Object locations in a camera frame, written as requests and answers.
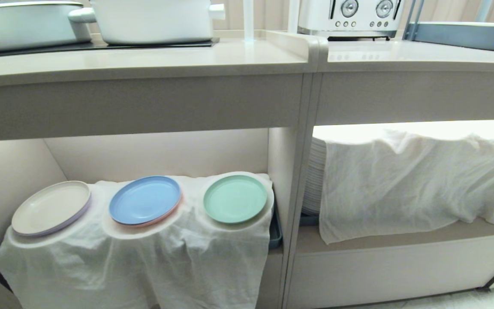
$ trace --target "toaster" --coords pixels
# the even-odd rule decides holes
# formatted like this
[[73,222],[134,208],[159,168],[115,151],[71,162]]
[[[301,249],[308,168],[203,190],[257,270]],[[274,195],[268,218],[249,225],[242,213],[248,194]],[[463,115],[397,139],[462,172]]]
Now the toaster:
[[298,33],[324,37],[396,36],[407,0],[303,0]]

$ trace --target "pan handle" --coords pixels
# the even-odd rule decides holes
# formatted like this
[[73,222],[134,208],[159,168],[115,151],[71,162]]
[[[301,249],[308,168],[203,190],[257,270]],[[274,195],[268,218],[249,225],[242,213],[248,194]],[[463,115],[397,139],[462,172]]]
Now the pan handle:
[[209,15],[211,16],[211,19],[226,19],[224,4],[212,4],[212,6],[209,6]]
[[82,8],[68,13],[68,19],[74,23],[96,23],[93,8]]

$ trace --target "white towel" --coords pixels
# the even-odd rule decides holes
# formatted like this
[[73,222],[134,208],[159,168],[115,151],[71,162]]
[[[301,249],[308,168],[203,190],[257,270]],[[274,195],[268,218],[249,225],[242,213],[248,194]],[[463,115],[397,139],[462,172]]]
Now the white towel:
[[182,189],[175,213],[149,227],[115,223],[108,205],[128,182],[90,185],[92,205],[58,233],[30,239],[11,228],[0,271],[24,309],[254,308],[266,263],[272,182],[265,209],[240,225],[223,225],[202,208],[204,190],[228,173],[171,176]]
[[318,127],[327,159],[319,231],[330,244],[494,224],[494,121]]

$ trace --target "countertop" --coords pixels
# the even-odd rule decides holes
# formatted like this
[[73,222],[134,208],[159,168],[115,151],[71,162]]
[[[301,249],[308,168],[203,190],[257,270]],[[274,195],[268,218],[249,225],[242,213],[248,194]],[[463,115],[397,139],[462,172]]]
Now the countertop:
[[494,72],[494,51],[413,41],[329,42],[320,72],[339,71]]
[[0,86],[41,82],[315,72],[318,39],[259,31],[213,47],[57,51],[0,57]]

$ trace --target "stovetop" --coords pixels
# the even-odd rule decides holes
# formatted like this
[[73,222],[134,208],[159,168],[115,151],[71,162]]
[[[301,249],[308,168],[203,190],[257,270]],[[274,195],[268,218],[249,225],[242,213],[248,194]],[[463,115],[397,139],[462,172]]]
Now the stovetop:
[[145,48],[183,48],[183,47],[212,47],[218,43],[220,39],[215,37],[209,41],[189,42],[189,43],[171,43],[171,44],[155,44],[155,45],[108,45],[104,41],[92,41],[88,43],[60,45],[51,47],[20,49],[16,51],[1,51],[1,56],[6,55],[27,55],[36,53],[51,53],[51,52],[67,52],[67,51],[89,51],[96,49],[145,49]]

